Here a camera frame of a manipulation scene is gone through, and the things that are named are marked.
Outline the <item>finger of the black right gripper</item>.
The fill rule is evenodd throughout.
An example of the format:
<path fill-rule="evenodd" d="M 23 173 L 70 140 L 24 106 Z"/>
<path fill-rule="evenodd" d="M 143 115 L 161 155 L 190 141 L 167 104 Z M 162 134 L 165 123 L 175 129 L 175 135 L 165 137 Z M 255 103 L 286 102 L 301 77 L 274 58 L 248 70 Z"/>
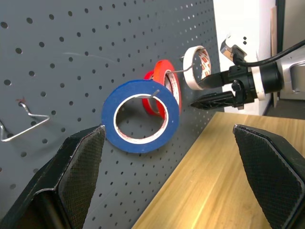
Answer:
<path fill-rule="evenodd" d="M 235 103 L 235 96 L 231 91 L 228 91 L 203 95 L 197 98 L 194 102 L 190 103 L 190 106 L 202 110 L 212 110 L 234 106 Z"/>
<path fill-rule="evenodd" d="M 222 87 L 226 84 L 229 84 L 228 79 L 229 71 L 223 71 L 219 73 L 213 73 L 209 76 L 204 77 L 198 85 L 203 89 L 213 89 Z"/>

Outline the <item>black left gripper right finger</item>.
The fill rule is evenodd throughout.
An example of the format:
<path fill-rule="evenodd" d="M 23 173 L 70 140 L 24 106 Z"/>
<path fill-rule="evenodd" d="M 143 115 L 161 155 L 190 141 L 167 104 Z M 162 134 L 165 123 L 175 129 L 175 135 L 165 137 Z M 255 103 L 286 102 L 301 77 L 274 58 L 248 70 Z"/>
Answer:
<path fill-rule="evenodd" d="M 305 159 L 282 136 L 233 128 L 248 183 L 273 229 L 305 227 Z"/>

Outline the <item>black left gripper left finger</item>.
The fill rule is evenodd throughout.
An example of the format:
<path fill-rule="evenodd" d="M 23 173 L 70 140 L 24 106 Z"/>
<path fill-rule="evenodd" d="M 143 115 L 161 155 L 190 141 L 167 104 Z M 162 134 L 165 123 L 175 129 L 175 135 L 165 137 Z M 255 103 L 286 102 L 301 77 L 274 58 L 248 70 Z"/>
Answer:
<path fill-rule="evenodd" d="M 2 229 L 81 229 L 99 174 L 105 127 L 65 139 L 2 218 Z"/>

